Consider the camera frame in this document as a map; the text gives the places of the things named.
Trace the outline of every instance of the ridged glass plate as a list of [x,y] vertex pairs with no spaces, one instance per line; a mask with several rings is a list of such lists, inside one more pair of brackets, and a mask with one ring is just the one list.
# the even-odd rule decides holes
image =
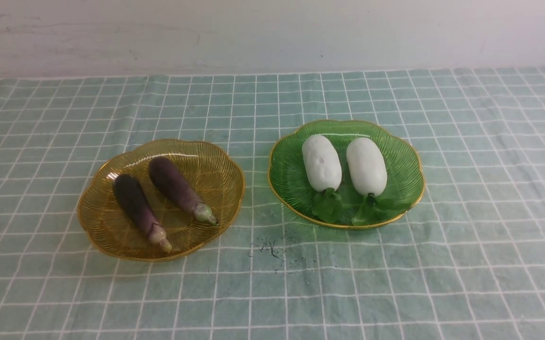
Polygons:
[[[337,192],[342,198],[343,211],[333,224],[321,221],[312,214],[316,192],[308,182],[301,148],[313,134],[322,134],[331,141],[342,165],[342,183]],[[384,192],[377,198],[393,203],[361,226],[354,226],[352,218],[363,202],[363,196],[352,185],[346,161],[346,148],[357,137],[371,138],[380,148],[388,181]],[[410,144],[378,125],[358,120],[317,120],[307,123],[272,147],[269,162],[268,183],[279,200],[308,221],[333,228],[367,229],[396,221],[421,200],[426,187],[421,160]]]
[[[212,208],[219,226],[193,221],[154,188],[147,166],[158,156],[168,157],[176,164]],[[115,177],[122,173],[135,176],[142,185],[155,216],[167,232],[173,247],[171,253],[165,254],[151,245],[119,207],[112,186]],[[105,163],[80,198],[77,214],[91,242],[103,253],[128,260],[167,261],[194,252],[227,230],[238,215],[244,192],[245,177],[241,168],[218,146],[161,139]]]

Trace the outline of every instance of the white wall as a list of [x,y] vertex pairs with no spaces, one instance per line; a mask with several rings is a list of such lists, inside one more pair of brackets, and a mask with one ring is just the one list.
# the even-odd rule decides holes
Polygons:
[[545,64],[545,0],[0,0],[0,77]]

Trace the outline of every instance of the radish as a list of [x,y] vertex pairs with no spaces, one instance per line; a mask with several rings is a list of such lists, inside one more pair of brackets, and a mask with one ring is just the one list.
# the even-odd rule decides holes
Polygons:
[[180,210],[192,215],[198,222],[218,226],[212,209],[205,204],[176,165],[165,157],[155,157],[149,162],[149,177],[153,185]]
[[302,156],[308,181],[316,192],[332,188],[336,191],[342,182],[342,165],[333,144],[325,136],[316,134],[302,144]]
[[369,138],[356,138],[346,149],[346,160],[350,170],[352,185],[363,196],[363,203],[352,217],[354,226],[373,224],[389,211],[404,211],[410,203],[395,202],[392,199],[380,199],[388,181],[384,155],[380,148]]
[[337,221],[342,211],[341,196],[337,192],[342,182],[342,166],[337,151],[329,139],[316,134],[302,144],[302,157],[308,182],[317,192],[312,215],[328,223]]
[[352,185],[362,196],[380,196],[384,192],[388,174],[380,148],[369,138],[353,140],[346,149],[346,160]]
[[153,210],[138,180],[131,175],[121,174],[113,183],[113,195],[124,213],[140,230],[147,235],[149,242],[171,252],[171,244],[165,230],[155,217]]

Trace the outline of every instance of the gold rim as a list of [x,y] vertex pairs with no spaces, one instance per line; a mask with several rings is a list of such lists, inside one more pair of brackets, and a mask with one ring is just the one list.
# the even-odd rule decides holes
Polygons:
[[[234,165],[236,166],[238,169],[239,169],[239,173],[241,174],[241,179],[243,180],[243,186],[241,187],[241,195],[238,199],[238,206],[239,208],[235,211],[234,215],[233,215],[233,218],[231,218],[230,222],[229,222],[229,225],[222,228],[217,234],[214,234],[214,236],[212,236],[212,238],[207,241],[207,242],[203,242],[201,244],[199,244],[198,246],[195,246],[189,250],[186,250],[185,252],[182,252],[180,254],[175,254],[175,255],[172,255],[172,256],[165,256],[165,257],[160,257],[160,258],[139,258],[139,257],[132,257],[132,256],[124,256],[124,255],[118,255],[118,254],[113,254],[105,249],[103,249],[102,247],[100,247],[98,244],[96,244],[96,242],[94,242],[93,238],[91,237],[90,233],[88,232],[86,226],[85,226],[85,222],[84,222],[84,219],[83,219],[83,216],[82,216],[82,209],[80,209],[80,206],[82,206],[83,202],[84,202],[84,199],[85,199],[85,196],[87,195],[87,192],[91,189],[91,187],[93,187],[94,185],[94,182],[96,181],[96,177],[98,176],[98,174],[104,169],[106,168],[106,166],[111,163],[112,161],[115,161],[115,159],[117,158],[120,158],[120,157],[123,157],[124,155],[128,155],[130,153],[136,153],[137,151],[139,151],[140,149],[143,149],[143,148],[147,148],[149,147],[151,144],[156,144],[156,143],[160,143],[160,142],[180,142],[180,143],[185,143],[185,144],[208,144],[210,146],[214,146],[215,148],[218,148],[222,151],[222,153],[224,153],[224,155],[227,157],[227,159]],[[102,166],[100,166],[100,168],[98,168],[98,171],[94,174],[92,180],[90,181],[90,184],[87,186],[87,188],[85,188],[84,192],[82,193],[82,195],[80,196],[80,199],[78,200],[78,203],[76,205],[76,212],[77,212],[77,219],[79,220],[80,222],[80,225],[82,226],[82,228],[84,229],[85,233],[87,234],[88,236],[88,239],[90,240],[90,243],[94,246],[95,249],[97,249],[98,251],[100,251],[101,253],[104,253],[104,254],[107,254],[109,256],[113,256],[115,258],[119,258],[119,259],[122,259],[122,260],[133,260],[133,261],[141,261],[141,262],[165,262],[165,261],[171,261],[171,260],[175,260],[175,259],[178,259],[180,257],[184,257],[184,256],[187,256],[188,254],[191,254],[199,249],[201,249],[203,246],[205,246],[206,244],[208,244],[209,242],[211,241],[214,241],[214,239],[217,239],[222,233],[224,233],[234,222],[234,220],[237,219],[237,216],[239,215],[240,211],[241,211],[241,207],[242,207],[242,203],[243,203],[243,198],[245,196],[245,174],[243,173],[243,170],[241,169],[241,167],[237,164],[237,162],[235,162],[228,154],[226,151],[224,151],[224,149],[222,149],[220,146],[216,145],[216,144],[213,144],[213,143],[210,143],[210,142],[206,142],[205,140],[193,140],[193,141],[186,141],[186,140],[181,140],[181,139],[176,139],[176,138],[163,138],[163,139],[157,139],[157,140],[152,140],[150,142],[147,142],[145,144],[142,144],[141,146],[139,146],[138,148],[132,150],[132,151],[128,151],[126,153],[120,153],[119,155],[113,157],[112,159],[109,159],[108,161],[104,162],[104,164],[102,164]]]
[[[290,136],[293,136],[295,134],[297,134],[298,132],[300,132],[300,130],[304,129],[305,127],[308,127],[309,125],[313,125],[315,123],[319,123],[319,122],[335,122],[335,123],[351,123],[351,122],[357,122],[357,123],[364,123],[364,124],[368,124],[368,125],[371,125],[373,127],[377,127],[377,128],[380,128],[382,129],[382,131],[384,131],[388,136],[390,136],[391,138],[396,138],[398,140],[400,140],[401,142],[403,142],[404,144],[406,144],[407,146],[409,146],[409,148],[411,148],[411,150],[413,150],[413,152],[415,153],[415,156],[417,157],[417,162],[419,163],[419,173],[421,174],[422,176],[422,180],[423,180],[423,186],[422,186],[422,192],[419,194],[419,197],[417,198],[417,200],[415,200],[415,202],[413,202],[413,204],[411,204],[411,207],[409,207],[409,209],[405,210],[405,212],[403,213],[400,213],[400,215],[397,215],[396,217],[393,217],[392,219],[388,220],[388,221],[385,221],[385,222],[380,222],[380,223],[376,223],[376,224],[368,224],[366,226],[348,226],[348,225],[344,225],[344,224],[332,224],[332,223],[327,223],[327,222],[323,222],[323,221],[319,221],[319,220],[315,220],[314,218],[311,218],[311,217],[308,217],[308,216],[305,216],[303,213],[300,213],[299,211],[297,211],[296,209],[294,209],[294,207],[292,207],[291,205],[289,205],[283,198],[281,198],[281,196],[279,196],[279,194],[277,194],[277,191],[275,191],[274,187],[273,187],[273,183],[271,181],[271,166],[272,166],[272,162],[273,162],[273,152],[274,152],[274,149],[277,148],[277,145],[279,144],[279,142],[281,142],[282,140],[284,140],[285,138],[288,138]],[[424,167],[422,165],[422,160],[421,158],[419,157],[419,153],[417,153],[417,150],[415,150],[415,148],[413,148],[413,146],[409,143],[407,143],[405,140],[403,140],[402,138],[399,138],[399,137],[396,137],[394,136],[393,134],[389,133],[386,129],[384,129],[383,127],[381,127],[380,125],[377,125],[377,124],[374,124],[374,123],[371,123],[371,122],[367,122],[365,120],[333,120],[333,119],[319,119],[319,120],[314,120],[312,122],[309,122],[309,123],[306,123],[304,125],[302,125],[301,127],[298,127],[296,129],[296,131],[294,131],[293,133],[290,133],[288,134],[287,136],[283,137],[283,138],[280,138],[279,140],[277,140],[277,142],[275,142],[275,144],[272,146],[272,149],[271,149],[271,152],[269,153],[268,155],[268,171],[266,172],[266,176],[267,176],[267,179],[268,179],[268,186],[271,188],[272,192],[274,193],[275,196],[277,196],[277,198],[286,206],[288,207],[291,211],[293,211],[296,215],[300,216],[301,218],[304,218],[305,220],[313,223],[313,224],[318,224],[320,226],[325,226],[325,227],[329,227],[329,228],[338,228],[338,229],[341,229],[341,230],[367,230],[367,229],[371,229],[371,228],[378,228],[378,227],[381,227],[381,226],[385,226],[387,224],[390,224],[396,220],[399,220],[401,217],[403,217],[408,211],[410,211],[411,209],[413,209],[413,207],[419,203],[419,201],[421,201],[421,199],[424,197],[424,193],[426,192],[426,177],[424,176]]]

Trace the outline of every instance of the purple eggplant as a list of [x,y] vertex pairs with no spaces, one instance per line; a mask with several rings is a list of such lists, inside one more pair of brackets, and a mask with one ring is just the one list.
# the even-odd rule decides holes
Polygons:
[[165,157],[155,157],[149,163],[149,177],[165,198],[195,220],[218,226],[212,209],[193,190],[176,165]]
[[113,183],[113,194],[124,213],[145,233],[149,242],[160,246],[166,253],[171,252],[167,234],[149,206],[143,187],[138,180],[128,174],[117,176]]

